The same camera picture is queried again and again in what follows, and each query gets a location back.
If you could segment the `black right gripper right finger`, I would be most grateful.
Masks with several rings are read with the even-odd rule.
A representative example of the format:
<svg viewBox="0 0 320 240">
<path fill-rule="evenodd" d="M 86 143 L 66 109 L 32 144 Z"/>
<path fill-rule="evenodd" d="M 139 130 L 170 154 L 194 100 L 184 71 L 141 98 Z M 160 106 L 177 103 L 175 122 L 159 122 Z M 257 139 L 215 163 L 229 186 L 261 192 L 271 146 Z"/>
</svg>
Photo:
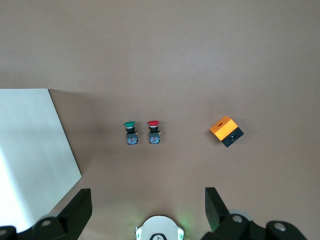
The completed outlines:
<svg viewBox="0 0 320 240">
<path fill-rule="evenodd" d="M 205 214 L 211 228 L 203 240 L 305 240 L 293 224 L 272 220 L 266 227 L 240 213 L 230 213 L 215 187 L 205 188 Z"/>
</svg>

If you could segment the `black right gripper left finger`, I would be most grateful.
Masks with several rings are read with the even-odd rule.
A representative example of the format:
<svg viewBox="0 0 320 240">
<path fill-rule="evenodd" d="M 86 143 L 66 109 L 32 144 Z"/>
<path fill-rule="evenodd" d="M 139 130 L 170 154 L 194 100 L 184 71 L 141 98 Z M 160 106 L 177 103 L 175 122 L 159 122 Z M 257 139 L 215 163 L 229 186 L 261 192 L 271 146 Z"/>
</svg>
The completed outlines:
<svg viewBox="0 0 320 240">
<path fill-rule="evenodd" d="M 89 188 L 81 189 L 57 216 L 40 219 L 29 229 L 17 232 L 14 226 L 0 227 L 2 240 L 77 240 L 92 216 Z"/>
</svg>

